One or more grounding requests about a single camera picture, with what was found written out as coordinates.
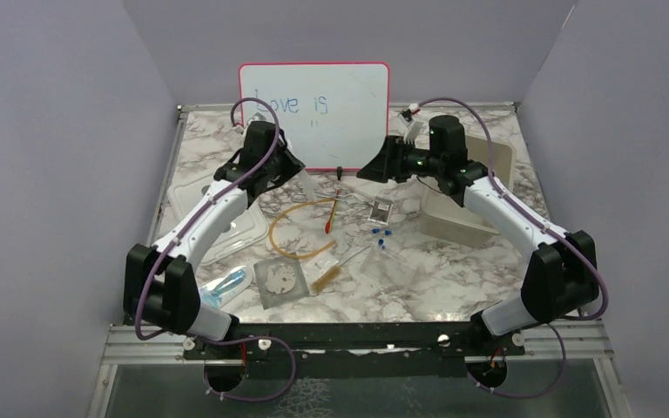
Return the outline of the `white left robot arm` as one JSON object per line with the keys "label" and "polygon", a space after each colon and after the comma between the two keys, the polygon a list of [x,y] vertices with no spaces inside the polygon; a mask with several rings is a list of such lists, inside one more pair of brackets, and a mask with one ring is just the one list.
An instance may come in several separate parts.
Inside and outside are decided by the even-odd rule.
{"label": "white left robot arm", "polygon": [[239,319],[202,301],[195,273],[219,237],[260,195],[303,170],[281,133],[276,123],[250,123],[243,146],[214,173],[192,211],[153,244],[137,244],[128,252],[123,307],[141,340],[156,337],[143,333],[141,325],[148,322],[161,333],[204,338],[221,358],[238,349]]}

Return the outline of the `metal crucible tongs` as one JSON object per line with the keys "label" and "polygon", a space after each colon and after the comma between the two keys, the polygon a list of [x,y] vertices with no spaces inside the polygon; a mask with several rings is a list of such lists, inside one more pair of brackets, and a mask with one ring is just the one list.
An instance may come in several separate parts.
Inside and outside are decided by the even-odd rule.
{"label": "metal crucible tongs", "polygon": [[346,189],[341,189],[340,194],[337,194],[337,192],[326,192],[322,190],[304,191],[303,194],[311,200],[337,198],[338,200],[344,200],[351,204],[358,203],[358,204],[370,205],[372,203],[372,201],[369,198]]}

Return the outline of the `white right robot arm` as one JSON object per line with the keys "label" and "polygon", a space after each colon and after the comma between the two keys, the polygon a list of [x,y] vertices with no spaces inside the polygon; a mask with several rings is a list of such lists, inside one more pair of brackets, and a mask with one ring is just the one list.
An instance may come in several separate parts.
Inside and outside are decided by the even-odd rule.
{"label": "white right robot arm", "polygon": [[444,195],[485,219],[525,257],[528,266],[519,293],[470,317],[464,339],[479,354],[491,353],[506,334],[550,323],[607,297],[592,237],[569,233],[517,200],[486,163],[473,158],[455,116],[429,120],[426,149],[410,136],[387,136],[356,176],[378,183],[432,178]]}

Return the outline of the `bundle of clear pipettes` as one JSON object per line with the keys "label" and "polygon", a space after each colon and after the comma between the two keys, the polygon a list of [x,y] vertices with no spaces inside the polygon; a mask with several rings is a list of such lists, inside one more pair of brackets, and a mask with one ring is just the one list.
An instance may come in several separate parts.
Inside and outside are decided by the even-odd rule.
{"label": "bundle of clear pipettes", "polygon": [[301,190],[309,201],[314,201],[318,199],[319,185],[317,182],[307,173],[306,170],[302,171],[298,175]]}

